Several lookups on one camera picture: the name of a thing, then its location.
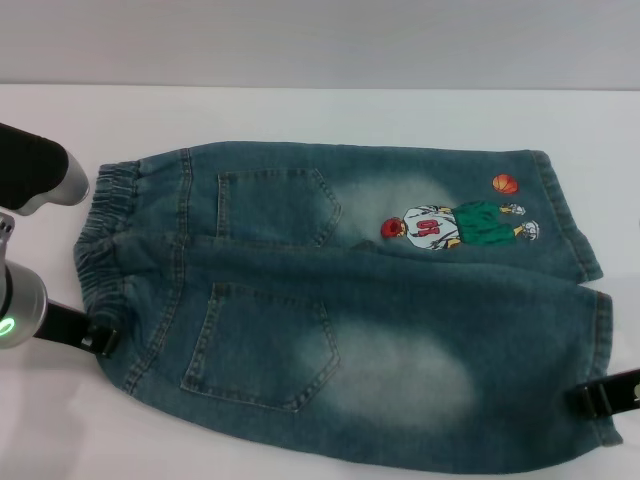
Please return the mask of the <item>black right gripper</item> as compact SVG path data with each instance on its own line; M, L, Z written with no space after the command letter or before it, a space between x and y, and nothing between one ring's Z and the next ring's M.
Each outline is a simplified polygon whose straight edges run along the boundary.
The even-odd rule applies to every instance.
M606 418L639 408L639 370L615 374L603 382L577 386L567 393L567 403L581 418Z

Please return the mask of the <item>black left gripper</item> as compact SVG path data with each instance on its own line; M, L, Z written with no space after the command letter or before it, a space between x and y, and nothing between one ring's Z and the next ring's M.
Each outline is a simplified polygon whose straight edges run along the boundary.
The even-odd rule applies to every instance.
M86 352L110 358L118 346L120 332L91 324L83 312L49 300L44 317L44 339L70 346L82 346Z

